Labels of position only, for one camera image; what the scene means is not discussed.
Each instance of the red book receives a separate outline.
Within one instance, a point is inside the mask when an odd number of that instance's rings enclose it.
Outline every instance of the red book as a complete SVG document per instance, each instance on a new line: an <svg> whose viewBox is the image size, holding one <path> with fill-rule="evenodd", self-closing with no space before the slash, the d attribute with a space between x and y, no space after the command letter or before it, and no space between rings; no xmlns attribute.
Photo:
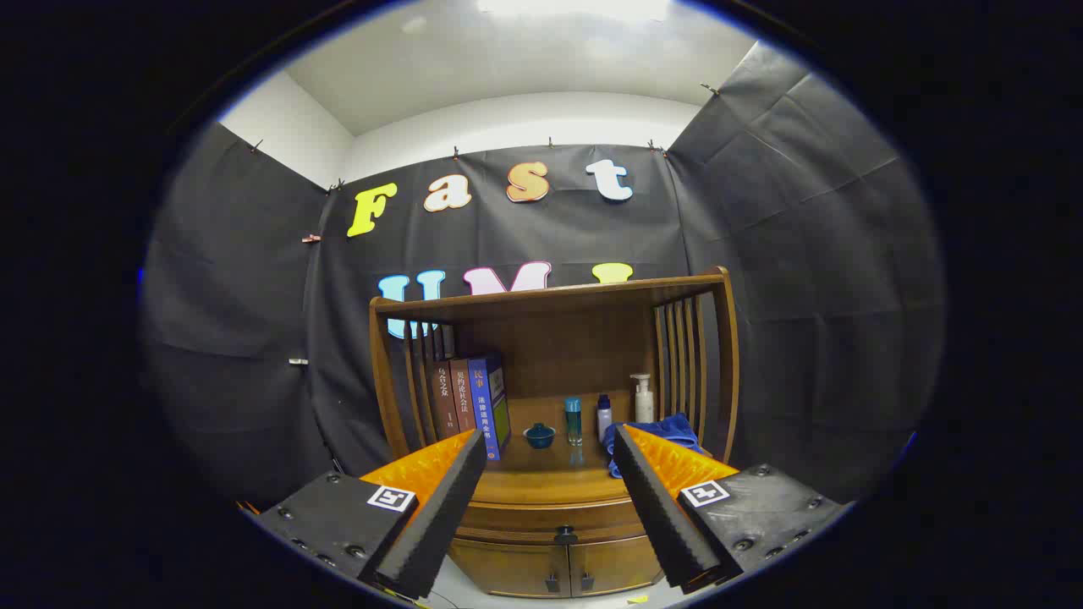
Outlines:
<svg viewBox="0 0 1083 609"><path fill-rule="evenodd" d="M473 417L473 399L470 397L470 373L467 360L451 361L452 394L455 398L455 416L459 420L459 432L477 429Z"/></svg>
<svg viewBox="0 0 1083 609"><path fill-rule="evenodd" d="M452 397L452 371L447 362L433 363L432 407L435 411L433 423L441 440L459 432L459 419L455 414L455 398Z"/></svg>

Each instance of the blue book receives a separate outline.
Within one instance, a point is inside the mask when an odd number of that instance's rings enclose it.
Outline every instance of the blue book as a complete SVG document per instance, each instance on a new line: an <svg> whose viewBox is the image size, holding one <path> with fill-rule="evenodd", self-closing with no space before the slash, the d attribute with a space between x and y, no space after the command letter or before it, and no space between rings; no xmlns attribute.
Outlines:
<svg viewBox="0 0 1083 609"><path fill-rule="evenodd" d="M511 437L508 400L504 394L504 368L500 355L491 354L467 361L470 374L470 396L474 420L485 438L485 454L490 461L500 461L500 450Z"/></svg>

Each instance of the yellow letter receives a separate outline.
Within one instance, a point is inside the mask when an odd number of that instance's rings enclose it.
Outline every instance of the yellow letter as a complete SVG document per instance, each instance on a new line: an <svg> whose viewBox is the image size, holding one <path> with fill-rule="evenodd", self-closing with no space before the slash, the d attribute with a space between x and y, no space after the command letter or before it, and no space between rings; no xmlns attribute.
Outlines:
<svg viewBox="0 0 1083 609"><path fill-rule="evenodd" d="M542 161L520 163L508 171L508 198L514 203L538 200L549 192L549 181L543 178L549 168Z"/></svg>
<svg viewBox="0 0 1083 609"><path fill-rule="evenodd" d="M426 210L441 211L448 207L457 209L470 203L473 195L468 192L468 184L467 177L458 173L444 176L429 184L429 192L432 194L425 197Z"/></svg>
<svg viewBox="0 0 1083 609"><path fill-rule="evenodd" d="M357 193L357 196L354 197L357 199L357 210L353 215L353 225L345 232L345 236L357 236L375 229L376 223L373 222L373 218L379 218L383 215L388 197L395 196L397 192L399 186L391 182Z"/></svg>
<svg viewBox="0 0 1083 609"><path fill-rule="evenodd" d="M622 283L631 276L631 267L624 262L605 262L595 264L590 273L598 277L599 283Z"/></svg>

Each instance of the white ceiling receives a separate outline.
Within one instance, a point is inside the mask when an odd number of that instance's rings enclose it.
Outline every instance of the white ceiling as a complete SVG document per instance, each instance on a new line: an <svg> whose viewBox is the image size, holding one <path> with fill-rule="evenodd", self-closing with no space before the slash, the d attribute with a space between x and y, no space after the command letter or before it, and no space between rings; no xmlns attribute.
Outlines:
<svg viewBox="0 0 1083 609"><path fill-rule="evenodd" d="M505 12L508 1L403 3L328 39L286 72L361 135L445 106L521 93L600 91L702 105L710 93L700 82L718 88L755 42L677 1L511 0L532 7L531 14Z"/></svg>

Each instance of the blue towel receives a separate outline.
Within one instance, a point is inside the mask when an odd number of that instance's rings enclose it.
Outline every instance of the blue towel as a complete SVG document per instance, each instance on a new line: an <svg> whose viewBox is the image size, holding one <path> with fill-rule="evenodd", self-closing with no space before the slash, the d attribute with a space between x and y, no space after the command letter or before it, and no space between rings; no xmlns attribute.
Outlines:
<svg viewBox="0 0 1083 609"><path fill-rule="evenodd" d="M628 425L635 427L636 429L642 429L649 433L654 433L655 436L665 438L670 442L676 442L677 444L684 446L686 449L692 449L693 451L703 454L703 449L700 448L700 440L695 437L695 432L692 431L692 426L688 423L688 417L683 413L677 413L673 416L667 416L657 423L614 423L605 428L604 440L602 444L605 444L605 450L613 454L613 440L616 435L617 425ZM610 459L610 475L614 478L621 478L621 472L616 468L616 462Z"/></svg>

